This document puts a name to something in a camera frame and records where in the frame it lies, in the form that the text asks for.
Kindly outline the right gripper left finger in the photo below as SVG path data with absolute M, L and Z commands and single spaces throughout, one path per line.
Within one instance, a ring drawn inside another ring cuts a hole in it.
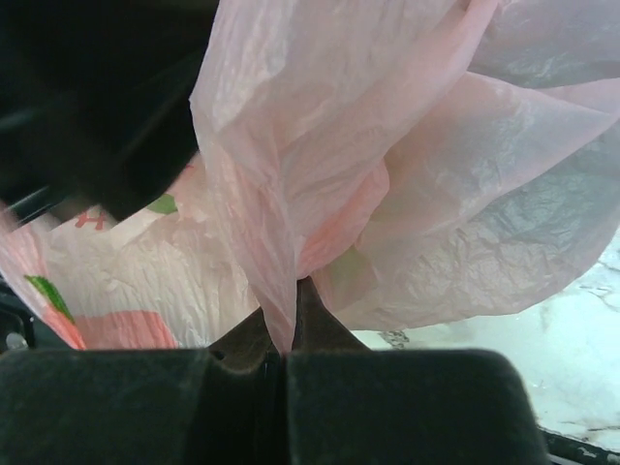
M 279 358 L 261 312 L 206 349 L 9 351 L 5 464 L 277 464 Z

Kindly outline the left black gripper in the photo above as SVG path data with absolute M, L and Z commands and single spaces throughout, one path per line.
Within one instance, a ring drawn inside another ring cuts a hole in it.
M 121 221 L 197 149 L 189 96 L 214 1 L 5 1 L 1 208 Z

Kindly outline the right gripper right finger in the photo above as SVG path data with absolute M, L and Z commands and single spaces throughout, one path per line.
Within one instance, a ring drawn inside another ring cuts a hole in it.
M 544 464 L 512 364 L 487 350 L 321 350 L 343 327 L 310 280 L 297 285 L 286 361 L 293 464 Z

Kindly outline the pink plastic bag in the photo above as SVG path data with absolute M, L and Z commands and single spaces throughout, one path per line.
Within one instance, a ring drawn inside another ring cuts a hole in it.
M 1 273 L 74 349 L 206 346 L 310 278 L 350 329 L 517 313 L 619 226 L 615 1 L 214 1 L 197 149 L 128 218 L 21 223 Z

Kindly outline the black metal base rail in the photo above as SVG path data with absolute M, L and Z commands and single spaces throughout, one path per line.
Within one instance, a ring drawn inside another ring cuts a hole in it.
M 552 464 L 619 465 L 619 453 L 540 429 Z

